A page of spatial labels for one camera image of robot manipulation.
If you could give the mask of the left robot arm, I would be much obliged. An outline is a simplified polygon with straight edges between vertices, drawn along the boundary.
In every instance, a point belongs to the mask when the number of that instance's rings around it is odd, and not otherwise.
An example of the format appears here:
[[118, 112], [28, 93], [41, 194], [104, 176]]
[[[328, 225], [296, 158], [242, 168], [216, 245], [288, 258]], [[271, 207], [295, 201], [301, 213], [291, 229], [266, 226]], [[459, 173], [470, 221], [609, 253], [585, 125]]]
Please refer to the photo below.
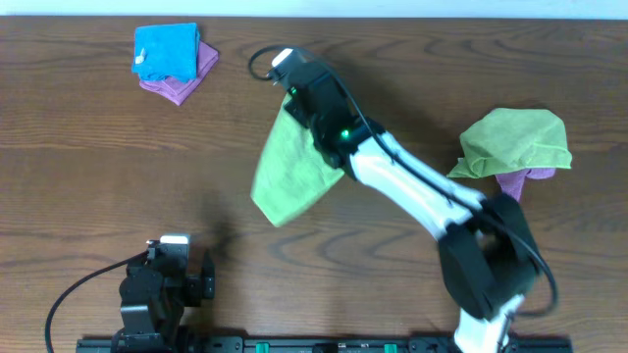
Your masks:
[[187, 264], [186, 244], [159, 241], [150, 241], [146, 252], [128, 263], [119, 287], [123, 327], [111, 339], [111, 353], [202, 350], [181, 319], [185, 308], [215, 297], [215, 264], [208, 251], [198, 274], [189, 275]]

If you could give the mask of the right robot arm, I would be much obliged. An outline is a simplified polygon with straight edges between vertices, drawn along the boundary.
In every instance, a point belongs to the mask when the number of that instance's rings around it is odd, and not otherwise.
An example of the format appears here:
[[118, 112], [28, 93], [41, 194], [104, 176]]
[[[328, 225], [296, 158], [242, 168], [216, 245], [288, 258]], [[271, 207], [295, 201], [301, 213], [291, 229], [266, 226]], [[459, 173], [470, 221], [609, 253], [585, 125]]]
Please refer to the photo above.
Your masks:
[[325, 64], [286, 50], [268, 77], [286, 90], [287, 111], [327, 165], [387, 196], [436, 239], [445, 287], [461, 309], [457, 348], [503, 351], [516, 310], [545, 268], [517, 202], [489, 199], [413, 157], [354, 107]]

